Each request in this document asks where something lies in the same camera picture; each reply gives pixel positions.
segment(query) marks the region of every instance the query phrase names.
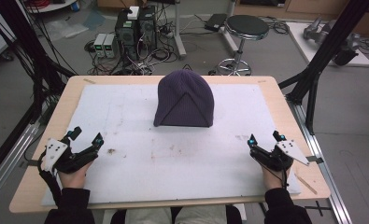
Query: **sleeve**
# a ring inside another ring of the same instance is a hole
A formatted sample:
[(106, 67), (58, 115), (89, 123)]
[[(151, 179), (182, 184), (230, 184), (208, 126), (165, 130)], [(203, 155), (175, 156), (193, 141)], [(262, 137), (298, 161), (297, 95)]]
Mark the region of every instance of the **sleeve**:
[(50, 210), (45, 224), (94, 224), (92, 211), (87, 209), (90, 194), (87, 189), (62, 189), (58, 209)]
[(265, 224), (312, 223), (306, 210), (295, 205), (289, 192), (285, 189), (270, 189), (266, 191), (265, 201), (269, 208), (265, 215)]

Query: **gray knit hat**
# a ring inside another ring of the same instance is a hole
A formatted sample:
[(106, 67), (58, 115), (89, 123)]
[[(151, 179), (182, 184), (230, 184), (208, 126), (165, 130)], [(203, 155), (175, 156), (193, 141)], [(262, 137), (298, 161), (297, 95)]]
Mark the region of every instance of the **gray knit hat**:
[(214, 98), (207, 82), (191, 70), (177, 70), (158, 84), (154, 126), (210, 127)]

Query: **round stool seat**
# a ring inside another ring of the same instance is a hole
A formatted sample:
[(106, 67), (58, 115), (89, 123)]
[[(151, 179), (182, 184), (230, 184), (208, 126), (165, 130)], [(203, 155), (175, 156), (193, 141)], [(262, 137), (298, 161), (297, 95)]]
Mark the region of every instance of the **round stool seat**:
[(269, 27), (260, 18), (237, 15), (227, 19), (226, 30), (231, 35), (243, 39), (260, 40), (268, 35)]

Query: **floor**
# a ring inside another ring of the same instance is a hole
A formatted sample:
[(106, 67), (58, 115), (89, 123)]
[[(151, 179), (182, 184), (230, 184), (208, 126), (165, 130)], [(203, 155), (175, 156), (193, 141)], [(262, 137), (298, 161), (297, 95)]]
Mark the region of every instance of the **floor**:
[[(57, 38), (52, 43), (78, 74), (87, 75), (92, 69), (90, 54), (84, 50), (98, 33), (114, 31), (114, 11), (98, 11), (92, 2), (83, 1), (80, 12), (69, 8), (44, 13), (45, 22), (67, 20), (71, 25), (85, 24), (90, 29), (72, 38)], [(203, 33), (196, 18), (183, 18), (190, 24), (187, 33)], [(153, 75), (167, 75), (173, 70), (190, 67), (200, 75), (207, 75), (231, 52), (218, 34), (183, 35), (187, 57), (171, 63), (155, 65)], [(51, 58), (45, 37), (39, 38)], [(277, 82), (292, 77), (306, 67), (306, 60), (290, 35), (270, 31), (263, 40), (245, 44), (243, 60), (252, 68), (253, 76), (272, 76)], [(282, 90), (288, 93), (292, 86)], [(18, 60), (7, 62), (0, 58), (0, 146), (32, 103), (32, 80), (25, 74)], [(328, 66), (319, 80), (314, 131), (319, 145), (343, 198), (352, 223), (369, 223), (369, 67)], [(35, 146), (29, 148), (31, 156)], [(20, 161), (0, 189), (0, 223), (42, 223), (46, 214), (12, 214), (10, 200), (21, 181), (24, 168)], [(296, 202), (301, 206), (317, 206), (315, 201)], [(318, 202), (329, 207), (327, 200)], [(262, 223), (258, 204), (246, 204), (247, 223)], [(308, 209), (314, 223), (335, 223), (330, 210)], [(94, 211), (96, 223), (102, 223), (102, 211)]]

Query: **wooden table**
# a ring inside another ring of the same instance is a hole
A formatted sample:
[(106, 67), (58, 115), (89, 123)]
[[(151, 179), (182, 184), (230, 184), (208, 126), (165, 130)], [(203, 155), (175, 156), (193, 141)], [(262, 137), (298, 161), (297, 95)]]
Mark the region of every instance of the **wooden table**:
[[(33, 156), (37, 160), (44, 151), (48, 138), (59, 139), (65, 135), (66, 129), (75, 112), (82, 90), (92, 84), (157, 84), (162, 76), (149, 77), (71, 77), (64, 93), (57, 104), (50, 122), (41, 137)], [(272, 119), (280, 133), (295, 139), (297, 145), (306, 156), (311, 156), (310, 149), (292, 115), (286, 100), (276, 81), (272, 77), (203, 77), (209, 84), (256, 84), (263, 92)], [(329, 188), (320, 172), (318, 165), (311, 162), (309, 167), (295, 161), (291, 168), (300, 180), (302, 193), (292, 195), (294, 200), (325, 199), (330, 196)], [(47, 185), (38, 175), (37, 168), (29, 166), (12, 199), (9, 210), (12, 213), (48, 212), (52, 206), (42, 206)], [(216, 198), (207, 200), (164, 201), (146, 203), (99, 203), (90, 204), (91, 209), (130, 208), (147, 206), (175, 206), (211, 203), (255, 203), (262, 202), (263, 197)]]

